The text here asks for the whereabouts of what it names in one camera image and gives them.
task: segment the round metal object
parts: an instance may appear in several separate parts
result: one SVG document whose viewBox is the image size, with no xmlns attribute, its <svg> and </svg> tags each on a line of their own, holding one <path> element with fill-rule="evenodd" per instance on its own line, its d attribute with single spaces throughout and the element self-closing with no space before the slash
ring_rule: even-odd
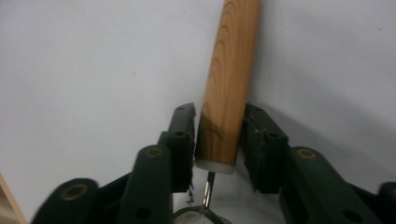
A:
<svg viewBox="0 0 396 224">
<path fill-rule="evenodd" d="M 85 184 L 72 185 L 62 192 L 62 199 L 65 201 L 73 201 L 85 195 L 88 191 L 88 186 Z"/>
<path fill-rule="evenodd" d="M 314 158 L 317 157 L 317 154 L 315 154 L 315 152 L 309 149 L 299 149 L 297 153 L 304 159 L 313 160 Z"/>
<path fill-rule="evenodd" d="M 148 157 L 154 158 L 154 157 L 159 157 L 163 154 L 163 150 L 158 148 L 158 147 L 154 147 L 154 148 L 150 148 L 147 152 L 146 155 Z"/>
</svg>

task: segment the black plastic part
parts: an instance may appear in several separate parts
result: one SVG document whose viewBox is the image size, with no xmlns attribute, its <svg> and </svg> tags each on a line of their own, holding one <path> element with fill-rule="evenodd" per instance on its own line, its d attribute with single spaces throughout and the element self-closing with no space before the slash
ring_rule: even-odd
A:
<svg viewBox="0 0 396 224">
<path fill-rule="evenodd" d="M 167 147 L 141 149 L 125 188 L 117 224 L 170 224 L 172 220 L 171 158 Z"/>
<path fill-rule="evenodd" d="M 169 129 L 162 132 L 159 145 L 171 150 L 172 192 L 186 192 L 192 181 L 194 151 L 194 104 L 181 105 L 175 109 Z"/>
<path fill-rule="evenodd" d="M 120 210 L 120 201 L 125 191 L 130 174 L 124 175 L 113 182 L 99 188 L 92 206 L 94 216 L 90 216 L 87 223 L 108 224 L 115 223 Z"/>
<path fill-rule="evenodd" d="M 83 224 L 91 214 L 97 184 L 73 179 L 59 186 L 41 206 L 32 224 Z"/>
<path fill-rule="evenodd" d="M 261 193 L 277 194 L 285 173 L 289 138 L 261 108 L 247 105 L 241 146 L 251 182 Z"/>
<path fill-rule="evenodd" d="M 288 224 L 382 223 L 314 149 L 291 148 L 287 171 L 280 203 Z"/>
<path fill-rule="evenodd" d="M 396 223 L 396 182 L 381 185 L 378 192 L 378 207 L 384 223 Z"/>
</svg>

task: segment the wooden handle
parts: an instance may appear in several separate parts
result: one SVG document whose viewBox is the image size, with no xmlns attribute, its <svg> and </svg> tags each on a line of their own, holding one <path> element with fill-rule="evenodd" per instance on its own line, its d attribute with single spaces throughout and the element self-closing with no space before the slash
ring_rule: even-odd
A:
<svg viewBox="0 0 396 224">
<path fill-rule="evenodd" d="M 195 164 L 231 174 L 248 97 L 260 0 L 226 0 L 206 83 Z"/>
</svg>

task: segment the white surface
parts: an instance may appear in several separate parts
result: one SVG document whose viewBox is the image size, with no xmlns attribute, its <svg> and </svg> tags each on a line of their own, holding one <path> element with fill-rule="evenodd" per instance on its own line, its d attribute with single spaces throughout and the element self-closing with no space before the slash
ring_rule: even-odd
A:
<svg viewBox="0 0 396 224">
<path fill-rule="evenodd" d="M 0 171 L 28 220 L 74 177 L 129 172 L 173 109 L 200 110 L 222 1 L 0 2 Z M 250 100 L 292 145 L 321 151 L 370 191 L 395 180 L 396 3 L 263 2 Z M 237 223 L 284 223 L 252 193 L 239 158 L 217 175 L 212 209 Z M 206 172 L 194 169 L 200 203 Z M 175 208 L 187 196 L 175 196 Z"/>
<path fill-rule="evenodd" d="M 231 175 L 235 170 L 235 167 L 233 165 L 221 164 L 214 161 L 205 161 L 199 159 L 195 159 L 194 165 L 200 169 L 225 175 Z"/>
</svg>

